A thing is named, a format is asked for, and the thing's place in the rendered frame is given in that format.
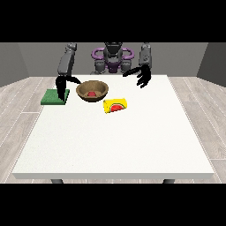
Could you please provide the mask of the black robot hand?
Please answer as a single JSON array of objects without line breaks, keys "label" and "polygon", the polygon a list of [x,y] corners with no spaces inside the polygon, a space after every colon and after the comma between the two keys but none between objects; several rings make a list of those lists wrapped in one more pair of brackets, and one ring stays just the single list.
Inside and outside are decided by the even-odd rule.
[{"label": "black robot hand", "polygon": [[129,71],[125,72],[123,76],[127,77],[137,72],[139,72],[139,75],[137,76],[137,78],[139,79],[137,85],[143,88],[148,84],[149,80],[151,79],[151,69],[147,64],[143,64],[139,67],[130,69]]},{"label": "black robot hand", "polygon": [[62,101],[64,101],[64,94],[66,89],[66,82],[70,81],[72,83],[80,84],[80,81],[72,76],[58,76],[56,78],[56,89],[58,98]]}]

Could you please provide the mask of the green square pad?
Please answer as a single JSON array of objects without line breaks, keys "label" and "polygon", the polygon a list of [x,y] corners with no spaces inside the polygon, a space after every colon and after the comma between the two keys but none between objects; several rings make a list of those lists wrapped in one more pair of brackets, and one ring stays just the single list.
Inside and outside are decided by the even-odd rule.
[{"label": "green square pad", "polygon": [[66,89],[64,93],[64,100],[62,101],[58,97],[56,89],[47,89],[44,96],[41,99],[41,105],[65,105],[69,96],[70,90]]}]

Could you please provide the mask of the brown wooden bowl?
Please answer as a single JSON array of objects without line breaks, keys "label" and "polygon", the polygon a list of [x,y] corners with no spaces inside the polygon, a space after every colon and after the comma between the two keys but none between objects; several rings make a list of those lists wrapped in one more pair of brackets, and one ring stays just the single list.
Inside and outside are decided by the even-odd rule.
[{"label": "brown wooden bowl", "polygon": [[[88,92],[96,92],[96,96],[87,96]],[[76,88],[77,95],[85,102],[98,102],[102,100],[109,91],[106,83],[100,80],[88,80],[79,84]]]}]

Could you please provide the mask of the yellow cup with melon print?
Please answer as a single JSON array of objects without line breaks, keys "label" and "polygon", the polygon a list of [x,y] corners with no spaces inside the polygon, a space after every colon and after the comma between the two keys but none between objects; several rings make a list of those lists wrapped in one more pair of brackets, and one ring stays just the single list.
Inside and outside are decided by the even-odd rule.
[{"label": "yellow cup with melon print", "polygon": [[103,101],[103,108],[105,113],[111,113],[127,108],[127,101],[122,99],[109,99]]}]

